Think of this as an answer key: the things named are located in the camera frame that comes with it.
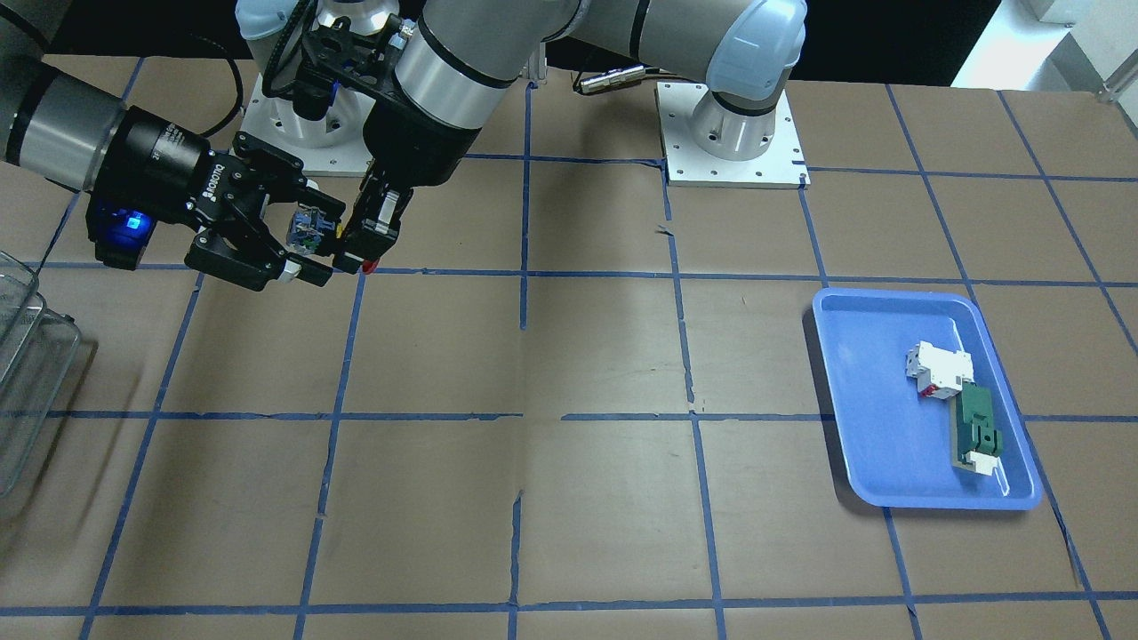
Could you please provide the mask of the green circuit board module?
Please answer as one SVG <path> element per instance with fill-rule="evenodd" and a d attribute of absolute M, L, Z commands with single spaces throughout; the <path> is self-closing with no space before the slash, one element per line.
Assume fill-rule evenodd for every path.
<path fill-rule="evenodd" d="M 997 428 L 991 389 L 963 381 L 951 400 L 953 463 L 964 470 L 992 476 L 1001 467 L 1004 433 Z"/>

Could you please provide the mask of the blue plastic tray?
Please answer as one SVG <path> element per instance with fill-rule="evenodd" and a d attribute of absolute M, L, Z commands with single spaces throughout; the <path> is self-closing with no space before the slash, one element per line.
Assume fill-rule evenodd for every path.
<path fill-rule="evenodd" d="M 946 292 L 828 287 L 813 296 L 820 360 L 848 482 L 875 507 L 1032 510 L 1042 484 L 981 311 Z M 922 397 L 905 372 L 921 340 L 964 351 L 990 389 L 1004 438 L 992 476 L 953 462 L 950 401 Z"/>

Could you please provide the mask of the small blue push button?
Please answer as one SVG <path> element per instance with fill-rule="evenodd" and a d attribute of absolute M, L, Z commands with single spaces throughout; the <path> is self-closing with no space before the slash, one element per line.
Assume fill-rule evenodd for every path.
<path fill-rule="evenodd" d="M 324 211 L 310 205 L 298 205 L 292 212 L 284 247 L 302 256 L 329 259 L 336 251 L 341 224 Z"/>

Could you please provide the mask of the white circuit breaker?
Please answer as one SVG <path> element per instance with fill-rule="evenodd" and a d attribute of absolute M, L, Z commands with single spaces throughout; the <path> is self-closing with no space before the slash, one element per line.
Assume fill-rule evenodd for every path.
<path fill-rule="evenodd" d="M 937 348 L 927 340 L 920 340 L 907 352 L 905 372 L 915 381 L 921 397 L 948 400 L 958 396 L 967 381 L 974 381 L 971 354 Z"/>

